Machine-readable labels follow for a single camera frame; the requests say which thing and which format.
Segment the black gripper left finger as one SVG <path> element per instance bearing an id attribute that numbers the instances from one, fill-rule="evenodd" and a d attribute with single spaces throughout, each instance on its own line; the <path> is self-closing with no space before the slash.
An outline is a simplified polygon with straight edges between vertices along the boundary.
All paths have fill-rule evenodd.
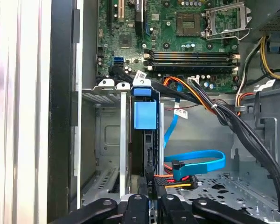
<path id="1" fill-rule="evenodd" d="M 124 195 L 117 203 L 111 198 L 100 198 L 53 224 L 148 224 L 149 200 L 145 195 Z"/>

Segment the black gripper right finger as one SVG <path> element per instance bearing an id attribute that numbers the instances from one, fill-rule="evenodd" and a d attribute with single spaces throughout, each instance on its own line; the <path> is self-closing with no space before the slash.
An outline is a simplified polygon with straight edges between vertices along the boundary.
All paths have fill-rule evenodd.
<path id="1" fill-rule="evenodd" d="M 159 198 L 160 224 L 264 224 L 240 210 L 209 198 L 195 199 L 191 205 L 176 195 Z"/>

